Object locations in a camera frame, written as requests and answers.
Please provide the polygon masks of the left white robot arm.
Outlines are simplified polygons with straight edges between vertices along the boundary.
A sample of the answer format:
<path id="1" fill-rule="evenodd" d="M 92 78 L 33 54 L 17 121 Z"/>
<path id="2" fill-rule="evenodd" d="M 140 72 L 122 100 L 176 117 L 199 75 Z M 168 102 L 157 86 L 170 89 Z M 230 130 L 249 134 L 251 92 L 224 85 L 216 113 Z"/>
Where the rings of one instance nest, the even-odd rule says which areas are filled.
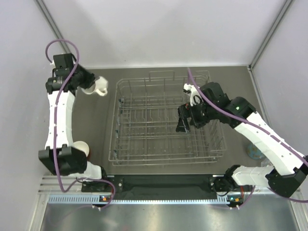
<path id="1" fill-rule="evenodd" d="M 89 72 L 76 64 L 76 57 L 71 53 L 55 55 L 52 76 L 48 78 L 45 87 L 49 100 L 50 120 L 45 148 L 40 150 L 40 162 L 53 175 L 72 176 L 92 180 L 92 185 L 98 191 L 104 191 L 109 185 L 105 171 L 101 166 L 87 160 L 90 149 L 75 146 L 72 135 L 72 112 L 77 89 L 85 94 L 106 96 L 108 81 Z"/>

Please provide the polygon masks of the clear glass cup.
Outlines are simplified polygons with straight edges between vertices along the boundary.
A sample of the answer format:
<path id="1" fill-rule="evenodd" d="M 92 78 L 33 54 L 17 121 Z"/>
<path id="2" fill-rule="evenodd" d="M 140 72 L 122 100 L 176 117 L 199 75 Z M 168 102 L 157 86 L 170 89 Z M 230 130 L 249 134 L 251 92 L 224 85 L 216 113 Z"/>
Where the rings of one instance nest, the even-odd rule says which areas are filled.
<path id="1" fill-rule="evenodd" d="M 270 167 L 272 166 L 272 163 L 270 160 L 268 159 L 264 159 L 262 162 L 261 162 L 261 167 Z"/>

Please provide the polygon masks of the red mug white inside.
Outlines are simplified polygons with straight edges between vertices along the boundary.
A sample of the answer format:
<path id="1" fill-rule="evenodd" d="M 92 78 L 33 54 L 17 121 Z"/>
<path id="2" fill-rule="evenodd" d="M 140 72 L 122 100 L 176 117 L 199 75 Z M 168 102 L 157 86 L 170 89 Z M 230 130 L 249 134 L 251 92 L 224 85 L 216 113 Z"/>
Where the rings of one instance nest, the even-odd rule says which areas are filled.
<path id="1" fill-rule="evenodd" d="M 89 145 L 86 142 L 84 142 L 84 141 L 76 141 L 76 142 L 73 143 L 73 146 L 76 149 L 83 151 L 84 154 L 86 155 L 87 160 L 90 159 L 90 147 L 89 147 Z"/>

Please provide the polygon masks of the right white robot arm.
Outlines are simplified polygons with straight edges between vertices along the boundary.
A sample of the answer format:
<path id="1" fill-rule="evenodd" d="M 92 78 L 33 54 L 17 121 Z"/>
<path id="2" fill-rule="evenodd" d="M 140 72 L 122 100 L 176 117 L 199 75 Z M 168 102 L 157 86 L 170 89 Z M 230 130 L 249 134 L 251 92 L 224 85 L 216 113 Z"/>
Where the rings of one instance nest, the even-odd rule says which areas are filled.
<path id="1" fill-rule="evenodd" d="M 217 190 L 235 191 L 244 185 L 261 186 L 289 198 L 304 182 L 308 175 L 304 163 L 307 157 L 290 148 L 245 98 L 229 99 L 216 82 L 201 87 L 186 83 L 183 92 L 190 101 L 178 107 L 176 132 L 188 133 L 191 126 L 199 129 L 217 120 L 245 136 L 271 162 L 268 167 L 233 165 L 216 180 Z"/>

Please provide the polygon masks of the blue patterned mug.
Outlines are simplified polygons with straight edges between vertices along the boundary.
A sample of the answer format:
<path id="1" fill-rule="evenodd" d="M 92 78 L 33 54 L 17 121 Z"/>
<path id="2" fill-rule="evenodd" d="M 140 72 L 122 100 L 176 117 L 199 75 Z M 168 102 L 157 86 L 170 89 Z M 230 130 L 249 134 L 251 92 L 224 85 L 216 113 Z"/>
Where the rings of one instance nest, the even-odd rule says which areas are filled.
<path id="1" fill-rule="evenodd" d="M 261 160 L 264 158 L 264 154 L 252 143 L 247 146 L 246 153 L 254 160 Z"/>

